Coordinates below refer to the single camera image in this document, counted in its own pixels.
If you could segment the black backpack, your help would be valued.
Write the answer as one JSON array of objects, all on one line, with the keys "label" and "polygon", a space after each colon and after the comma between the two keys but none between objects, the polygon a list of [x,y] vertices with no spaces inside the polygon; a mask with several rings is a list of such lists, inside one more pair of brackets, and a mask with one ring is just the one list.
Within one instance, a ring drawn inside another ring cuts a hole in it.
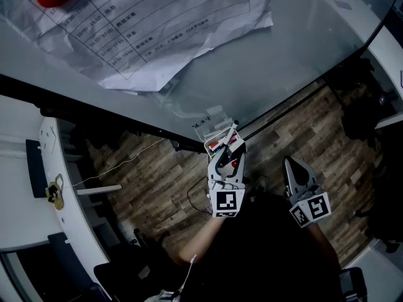
[{"label": "black backpack", "polygon": [[352,140],[366,140],[370,147],[374,147],[375,127],[381,114],[381,106],[372,98],[363,98],[351,103],[341,118],[346,136]]}]

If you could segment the person's right forearm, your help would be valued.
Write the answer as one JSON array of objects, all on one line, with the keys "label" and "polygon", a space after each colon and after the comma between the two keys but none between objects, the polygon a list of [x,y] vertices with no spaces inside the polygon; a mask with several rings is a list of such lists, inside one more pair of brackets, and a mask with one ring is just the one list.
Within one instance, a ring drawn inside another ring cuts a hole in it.
[{"label": "person's right forearm", "polygon": [[310,224],[308,227],[308,232],[311,234],[312,238],[315,240],[316,244],[319,247],[319,250],[323,254],[323,256],[327,259],[327,261],[332,265],[332,268],[336,270],[340,270],[341,266],[339,264],[338,256],[330,241],[328,241],[327,237],[324,235],[320,227],[316,224]]}]

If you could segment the white curved desk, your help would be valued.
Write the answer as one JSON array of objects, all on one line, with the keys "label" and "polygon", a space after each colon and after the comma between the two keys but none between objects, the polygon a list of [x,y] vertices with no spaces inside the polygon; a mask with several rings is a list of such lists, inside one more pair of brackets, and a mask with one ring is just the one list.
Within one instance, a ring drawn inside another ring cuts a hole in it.
[{"label": "white curved desk", "polygon": [[403,121],[403,89],[400,71],[403,70],[403,48],[386,27],[383,27],[368,47],[375,61],[375,79],[383,91],[391,92],[400,104],[396,114],[381,119],[376,129]]}]

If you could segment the person's black shirt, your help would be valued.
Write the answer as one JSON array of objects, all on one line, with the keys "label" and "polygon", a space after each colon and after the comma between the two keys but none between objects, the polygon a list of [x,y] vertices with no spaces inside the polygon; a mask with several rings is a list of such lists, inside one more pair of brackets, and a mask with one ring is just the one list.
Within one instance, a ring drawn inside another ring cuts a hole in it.
[{"label": "person's black shirt", "polygon": [[339,302],[339,272],[281,196],[247,201],[202,260],[191,260],[182,302]]}]

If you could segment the black office chair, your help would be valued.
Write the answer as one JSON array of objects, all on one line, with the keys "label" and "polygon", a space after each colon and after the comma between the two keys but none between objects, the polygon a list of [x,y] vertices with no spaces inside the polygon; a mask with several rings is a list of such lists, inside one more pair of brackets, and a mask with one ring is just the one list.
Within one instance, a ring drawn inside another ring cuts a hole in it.
[{"label": "black office chair", "polygon": [[157,240],[142,236],[138,228],[133,234],[131,241],[109,249],[109,262],[94,267],[94,275],[113,302],[143,302],[160,291],[174,268],[163,247],[168,231]]},{"label": "black office chair", "polygon": [[380,240],[389,254],[397,252],[403,243],[403,176],[397,165],[382,158],[373,170],[375,199],[370,208],[355,211],[358,218],[368,218],[367,237]]}]

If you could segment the black desk panel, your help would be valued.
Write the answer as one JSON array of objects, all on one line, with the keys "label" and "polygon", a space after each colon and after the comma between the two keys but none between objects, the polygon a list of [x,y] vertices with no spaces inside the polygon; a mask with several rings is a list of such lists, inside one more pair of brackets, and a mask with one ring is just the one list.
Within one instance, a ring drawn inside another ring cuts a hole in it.
[{"label": "black desk panel", "polygon": [[26,139],[26,158],[33,197],[46,198],[48,184],[39,141]]},{"label": "black desk panel", "polygon": [[87,289],[93,284],[93,281],[77,258],[65,233],[49,235],[48,240],[67,276],[68,282],[76,290],[74,297],[69,298],[68,301],[87,302]]}]

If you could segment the grey metal desk bar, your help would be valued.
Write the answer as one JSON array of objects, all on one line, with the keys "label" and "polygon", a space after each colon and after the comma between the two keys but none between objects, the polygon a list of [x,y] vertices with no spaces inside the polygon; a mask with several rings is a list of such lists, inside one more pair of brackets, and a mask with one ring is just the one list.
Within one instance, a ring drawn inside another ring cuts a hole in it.
[{"label": "grey metal desk bar", "polygon": [[76,193],[78,196],[90,196],[90,195],[102,194],[102,193],[112,193],[112,192],[120,191],[120,190],[122,190],[122,186],[120,184],[117,184],[117,185],[113,185],[113,186],[79,189],[76,191]]}]

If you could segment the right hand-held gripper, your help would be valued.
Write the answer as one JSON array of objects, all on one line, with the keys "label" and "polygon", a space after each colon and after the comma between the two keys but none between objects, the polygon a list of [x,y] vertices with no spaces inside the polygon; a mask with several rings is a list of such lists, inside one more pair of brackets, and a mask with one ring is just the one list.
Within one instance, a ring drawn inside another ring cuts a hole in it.
[{"label": "right hand-held gripper", "polygon": [[[305,161],[293,156],[284,158],[285,184],[290,194],[295,193],[295,182],[299,186],[309,187],[315,184],[315,173]],[[318,222],[331,215],[328,193],[320,186],[313,185],[306,191],[287,198],[292,207],[290,214],[300,228]]]}]

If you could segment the person's grey shoe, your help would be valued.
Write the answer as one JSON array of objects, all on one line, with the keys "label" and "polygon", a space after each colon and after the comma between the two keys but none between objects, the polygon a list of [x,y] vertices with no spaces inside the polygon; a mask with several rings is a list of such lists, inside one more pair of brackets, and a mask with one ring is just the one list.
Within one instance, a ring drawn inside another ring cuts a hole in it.
[{"label": "person's grey shoe", "polygon": [[254,195],[260,196],[268,193],[268,178],[261,176],[254,185]]}]

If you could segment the crumpled printed paper sheet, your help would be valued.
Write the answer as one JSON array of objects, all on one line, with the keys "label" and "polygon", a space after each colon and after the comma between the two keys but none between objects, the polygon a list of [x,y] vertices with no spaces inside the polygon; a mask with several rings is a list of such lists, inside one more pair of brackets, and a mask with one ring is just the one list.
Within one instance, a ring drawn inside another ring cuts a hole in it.
[{"label": "crumpled printed paper sheet", "polygon": [[0,0],[0,20],[105,89],[155,92],[193,59],[272,25],[271,0]]}]

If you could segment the person's left forearm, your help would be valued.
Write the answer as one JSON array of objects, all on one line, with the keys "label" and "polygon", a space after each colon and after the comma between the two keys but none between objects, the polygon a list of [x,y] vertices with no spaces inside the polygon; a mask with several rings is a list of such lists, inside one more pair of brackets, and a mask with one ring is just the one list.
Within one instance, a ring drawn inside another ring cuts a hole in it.
[{"label": "person's left forearm", "polygon": [[177,253],[174,261],[184,266],[202,260],[224,224],[225,218],[211,217]]}]

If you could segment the white divided storage bin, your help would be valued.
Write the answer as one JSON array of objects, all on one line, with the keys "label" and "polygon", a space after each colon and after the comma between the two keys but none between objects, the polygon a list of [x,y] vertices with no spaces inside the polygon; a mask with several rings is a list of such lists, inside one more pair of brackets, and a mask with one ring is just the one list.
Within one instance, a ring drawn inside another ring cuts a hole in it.
[{"label": "white divided storage bin", "polygon": [[[207,151],[207,154],[208,154],[209,157],[210,157],[210,160],[212,160],[212,158],[215,156],[215,154],[216,154],[218,151],[215,152],[215,153],[211,153],[211,152],[209,151],[209,149],[208,149],[208,146],[209,146],[211,143],[214,143],[214,142],[224,142],[224,139],[225,139],[225,137],[227,136],[227,134],[228,134],[228,132],[229,132],[229,129],[230,129],[230,126],[227,127],[227,128],[225,128],[224,130],[220,131],[219,133],[215,134],[214,136],[212,136],[211,138],[209,138],[208,140],[205,141],[204,147],[205,147],[205,150]],[[234,132],[234,134],[233,134],[233,136],[232,136],[232,138],[231,138],[230,140],[233,140],[233,139],[236,139],[236,140],[243,140],[243,139],[240,137],[240,135],[238,134],[237,130]],[[230,170],[230,171],[233,171],[233,169],[231,168],[230,163],[231,163],[233,160],[236,160],[236,158],[231,158],[231,157],[230,157],[229,150],[228,150],[228,155],[229,155],[229,163],[228,163],[227,165],[225,165],[223,168],[219,168],[219,171],[220,171],[220,172],[223,171],[223,170],[225,170],[225,169],[228,169],[228,170]]]}]

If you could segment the glass whiteboard black frame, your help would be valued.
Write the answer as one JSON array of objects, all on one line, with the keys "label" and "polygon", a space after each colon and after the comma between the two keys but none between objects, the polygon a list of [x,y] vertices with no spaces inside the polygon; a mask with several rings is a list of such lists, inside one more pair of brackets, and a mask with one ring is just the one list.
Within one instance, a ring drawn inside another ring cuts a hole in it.
[{"label": "glass whiteboard black frame", "polygon": [[95,146],[132,131],[200,148],[231,120],[245,129],[366,49],[395,2],[271,0],[271,26],[193,59],[155,92],[105,89],[0,20],[0,95],[70,121]]}]

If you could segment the white marker pen black cap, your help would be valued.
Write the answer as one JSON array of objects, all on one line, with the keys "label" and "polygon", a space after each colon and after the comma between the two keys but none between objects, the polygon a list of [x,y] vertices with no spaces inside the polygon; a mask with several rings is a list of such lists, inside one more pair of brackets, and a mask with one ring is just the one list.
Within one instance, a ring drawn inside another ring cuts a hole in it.
[{"label": "white marker pen black cap", "polygon": [[231,127],[230,127],[230,129],[229,129],[229,132],[228,132],[228,134],[227,134],[227,136],[225,137],[224,142],[223,142],[223,144],[224,144],[225,146],[228,146],[228,144],[229,144],[229,142],[230,142],[230,139],[232,138],[234,132],[236,131],[236,128],[237,128],[238,124],[239,124],[239,122],[238,122],[237,120],[235,120],[235,121],[233,122],[233,124],[231,125]]}]

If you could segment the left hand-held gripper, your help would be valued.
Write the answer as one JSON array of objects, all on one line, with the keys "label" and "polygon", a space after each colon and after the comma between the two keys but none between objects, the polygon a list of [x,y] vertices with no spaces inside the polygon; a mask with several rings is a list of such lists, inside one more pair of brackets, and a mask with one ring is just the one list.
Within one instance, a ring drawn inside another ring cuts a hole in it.
[{"label": "left hand-held gripper", "polygon": [[231,177],[232,182],[224,181],[219,168],[229,163],[228,146],[223,146],[208,164],[207,197],[210,200],[214,218],[233,218],[240,212],[246,192],[243,184],[246,153],[236,158],[236,166]]}]

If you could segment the set of coloured marker pens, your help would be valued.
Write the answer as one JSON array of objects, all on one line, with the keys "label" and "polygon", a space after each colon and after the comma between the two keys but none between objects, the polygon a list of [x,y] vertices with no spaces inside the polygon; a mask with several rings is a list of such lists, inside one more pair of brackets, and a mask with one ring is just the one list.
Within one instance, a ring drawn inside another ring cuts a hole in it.
[{"label": "set of coloured marker pens", "polygon": [[214,142],[208,146],[208,149],[211,153],[215,153],[222,148],[229,147],[230,151],[233,152],[236,149],[236,144],[237,144],[236,139],[230,140],[227,145],[225,145],[223,142]]}]

